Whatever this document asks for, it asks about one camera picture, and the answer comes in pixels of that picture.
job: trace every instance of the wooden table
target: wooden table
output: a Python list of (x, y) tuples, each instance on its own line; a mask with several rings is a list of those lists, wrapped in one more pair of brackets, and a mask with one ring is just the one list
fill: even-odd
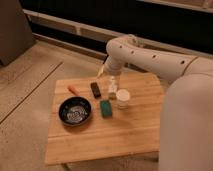
[[(107, 99), (108, 78), (57, 81), (46, 147), (47, 165), (158, 151), (164, 92), (157, 77), (150, 73), (121, 75), (120, 88), (130, 92), (131, 100), (129, 107), (122, 110), (111, 100), (111, 118), (101, 116), (100, 100), (94, 99), (90, 90), (93, 81), (98, 82), (102, 99)], [(58, 117), (60, 104), (73, 96), (67, 90), (70, 84), (92, 105), (92, 118), (79, 127), (64, 126)]]

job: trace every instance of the white cup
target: white cup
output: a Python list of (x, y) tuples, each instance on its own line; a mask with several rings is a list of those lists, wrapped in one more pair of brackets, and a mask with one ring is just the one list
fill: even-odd
[(120, 89), (116, 92), (117, 106), (124, 109), (128, 106), (130, 100), (130, 93), (126, 89)]

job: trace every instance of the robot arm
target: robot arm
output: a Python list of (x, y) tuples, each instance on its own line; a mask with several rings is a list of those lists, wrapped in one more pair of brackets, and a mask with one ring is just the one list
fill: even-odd
[(159, 171), (212, 171), (213, 60), (139, 48), (132, 35), (109, 41), (107, 52), (108, 74), (128, 62), (173, 82), (161, 111)]
[(104, 71), (110, 75), (120, 74), (124, 63), (128, 62), (169, 82), (182, 76), (192, 61), (197, 59), (192, 55), (138, 47), (138, 40), (133, 35), (110, 40), (107, 44), (107, 52), (109, 57), (104, 65)]

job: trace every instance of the sponge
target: sponge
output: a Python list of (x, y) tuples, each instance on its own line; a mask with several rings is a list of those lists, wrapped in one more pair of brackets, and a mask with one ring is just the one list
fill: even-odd
[(112, 116), (112, 108), (109, 100), (101, 100), (100, 101), (101, 114), (105, 117)]

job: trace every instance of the black bowl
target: black bowl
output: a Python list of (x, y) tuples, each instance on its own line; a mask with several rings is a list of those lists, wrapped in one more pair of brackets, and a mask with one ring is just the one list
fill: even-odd
[(91, 105), (83, 97), (71, 97), (59, 108), (59, 117), (64, 124), (77, 126), (85, 122), (91, 114)]

